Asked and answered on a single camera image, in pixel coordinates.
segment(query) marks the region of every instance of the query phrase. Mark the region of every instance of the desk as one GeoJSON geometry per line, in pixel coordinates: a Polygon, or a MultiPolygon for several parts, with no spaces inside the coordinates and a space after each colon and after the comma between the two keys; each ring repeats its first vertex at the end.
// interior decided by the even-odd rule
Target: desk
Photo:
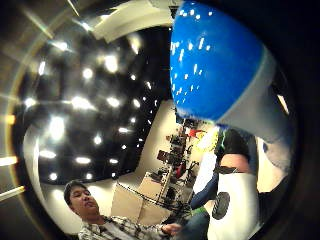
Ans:
{"type": "Polygon", "coordinates": [[[162,175],[162,179],[160,182],[154,181],[150,177],[151,173],[146,172],[137,191],[155,201],[160,201],[162,197],[167,193],[172,171],[173,168],[172,166],[170,166],[168,168],[168,172],[162,175]]]}

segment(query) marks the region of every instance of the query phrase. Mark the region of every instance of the blue ball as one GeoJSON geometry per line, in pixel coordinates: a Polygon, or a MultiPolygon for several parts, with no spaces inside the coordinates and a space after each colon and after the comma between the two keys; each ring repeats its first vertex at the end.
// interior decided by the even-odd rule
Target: blue ball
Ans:
{"type": "Polygon", "coordinates": [[[173,25],[172,97],[181,117],[217,121],[254,78],[264,46],[222,11],[184,2],[173,25]]]}

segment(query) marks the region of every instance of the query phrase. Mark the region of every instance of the white wall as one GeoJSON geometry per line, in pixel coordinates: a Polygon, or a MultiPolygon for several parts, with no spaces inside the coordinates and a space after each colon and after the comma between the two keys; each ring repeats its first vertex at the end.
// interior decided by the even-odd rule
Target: white wall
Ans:
{"type": "Polygon", "coordinates": [[[157,160],[158,152],[170,150],[166,136],[176,133],[176,128],[180,126],[176,123],[173,108],[172,100],[161,102],[142,150],[140,163],[136,169],[138,174],[144,175],[146,171],[155,171],[163,166],[162,162],[157,160]]]}
{"type": "MultiPolygon", "coordinates": [[[[163,166],[162,162],[157,160],[158,151],[170,149],[170,143],[165,139],[165,136],[175,133],[179,126],[175,123],[175,114],[172,108],[171,100],[161,102],[142,150],[139,166],[134,173],[119,177],[118,181],[122,185],[137,188],[146,171],[155,171],[158,167],[163,166]]],[[[96,198],[101,214],[109,215],[116,181],[107,179],[85,185],[96,198]]],[[[65,233],[77,233],[81,228],[81,220],[66,205],[63,199],[64,186],[41,184],[41,188],[45,198],[45,208],[53,221],[65,233]]]]}

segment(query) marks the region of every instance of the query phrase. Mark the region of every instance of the man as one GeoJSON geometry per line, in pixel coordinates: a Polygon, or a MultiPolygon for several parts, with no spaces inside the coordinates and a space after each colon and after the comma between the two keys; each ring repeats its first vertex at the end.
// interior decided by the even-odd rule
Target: man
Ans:
{"type": "Polygon", "coordinates": [[[164,240],[176,235],[179,224],[144,226],[123,217],[106,217],[85,185],[77,180],[66,184],[64,200],[83,221],[80,240],[164,240]]]}

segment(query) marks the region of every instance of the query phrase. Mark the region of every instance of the white dots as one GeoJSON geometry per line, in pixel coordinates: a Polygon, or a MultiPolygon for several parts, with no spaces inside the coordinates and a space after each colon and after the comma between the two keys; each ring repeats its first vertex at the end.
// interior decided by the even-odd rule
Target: white dots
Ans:
{"type": "Polygon", "coordinates": [[[182,61],[183,55],[184,55],[184,49],[181,49],[180,56],[179,56],[179,62],[182,61]]]}
{"type": "Polygon", "coordinates": [[[192,48],[193,48],[192,43],[189,43],[189,44],[188,44],[188,50],[189,50],[189,51],[191,51],[191,50],[192,50],[192,48]]]}
{"type": "Polygon", "coordinates": [[[199,43],[199,49],[202,49],[203,42],[204,42],[204,38],[201,38],[199,43]]]}
{"type": "Polygon", "coordinates": [[[193,66],[193,74],[196,74],[197,68],[198,68],[198,64],[195,64],[195,65],[193,66]]]}

